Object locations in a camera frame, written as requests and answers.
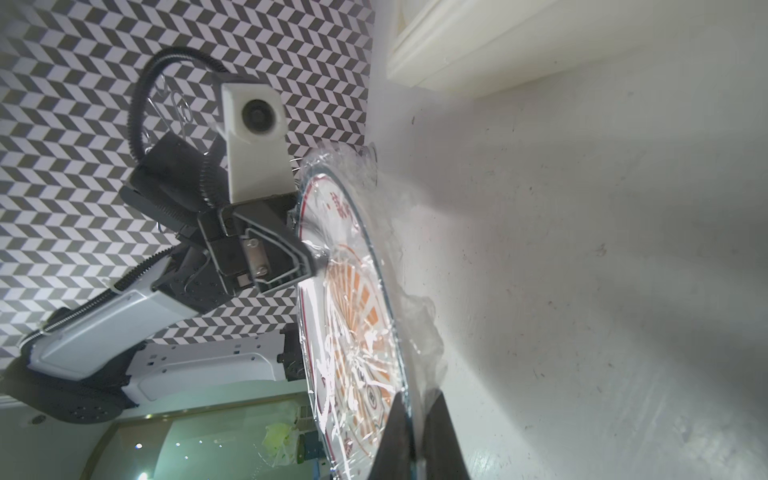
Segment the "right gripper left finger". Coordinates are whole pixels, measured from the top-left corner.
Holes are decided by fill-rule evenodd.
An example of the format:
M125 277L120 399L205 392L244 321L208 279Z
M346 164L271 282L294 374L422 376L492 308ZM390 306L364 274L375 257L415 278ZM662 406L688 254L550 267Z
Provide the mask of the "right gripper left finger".
M410 480L412 478L413 433L403 393L393 400L369 480Z

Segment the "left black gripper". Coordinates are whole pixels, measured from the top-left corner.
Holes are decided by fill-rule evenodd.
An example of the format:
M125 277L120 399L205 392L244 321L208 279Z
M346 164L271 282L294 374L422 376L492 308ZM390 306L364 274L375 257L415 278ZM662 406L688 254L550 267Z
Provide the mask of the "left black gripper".
M166 133L138 160L121 198L176 235L183 258L158 283L162 291L270 294L318 274L320 253L297 233L298 194L233 204L226 147L216 138L200 152Z

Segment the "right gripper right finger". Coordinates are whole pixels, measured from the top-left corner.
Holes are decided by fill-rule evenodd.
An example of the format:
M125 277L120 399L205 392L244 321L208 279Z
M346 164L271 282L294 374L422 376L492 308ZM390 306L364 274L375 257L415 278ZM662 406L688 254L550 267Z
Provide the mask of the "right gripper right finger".
M444 394L433 389L427 395L428 410L421 452L425 478L429 480L469 480L459 442Z

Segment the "clear plastic wrap sheet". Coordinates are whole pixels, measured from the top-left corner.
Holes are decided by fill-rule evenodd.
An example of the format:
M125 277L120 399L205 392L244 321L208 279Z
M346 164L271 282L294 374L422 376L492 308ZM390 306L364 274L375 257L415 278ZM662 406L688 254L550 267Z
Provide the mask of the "clear plastic wrap sheet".
M299 170L295 230L317 271L296 288L309 398L332 475L369 476L392 408L406 438L423 437L442 376L433 302L406 293L395 196L375 162L342 145L310 152Z

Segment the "round patterned ceramic plate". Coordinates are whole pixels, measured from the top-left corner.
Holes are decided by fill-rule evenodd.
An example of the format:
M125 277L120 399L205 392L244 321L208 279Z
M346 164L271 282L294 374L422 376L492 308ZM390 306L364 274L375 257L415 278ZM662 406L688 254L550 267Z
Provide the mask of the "round patterned ceramic plate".
M351 186L330 166L310 167L297 207L299 237L320 253L299 283L299 328L311 405L336 479L365 479L404 361L387 291Z

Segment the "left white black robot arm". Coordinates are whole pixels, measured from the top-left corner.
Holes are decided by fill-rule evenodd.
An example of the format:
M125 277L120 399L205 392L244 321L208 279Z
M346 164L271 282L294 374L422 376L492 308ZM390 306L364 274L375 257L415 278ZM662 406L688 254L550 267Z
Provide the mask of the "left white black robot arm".
M151 342L245 291L270 294L314 272L289 225L295 186L234 202L224 151L222 140L201 153L169 133L144 155L121 198L172 230L178 244L85 304L52 313L22 341L2 374L3 393L57 420L95 424L200 386L304 378L294 326L192 345Z

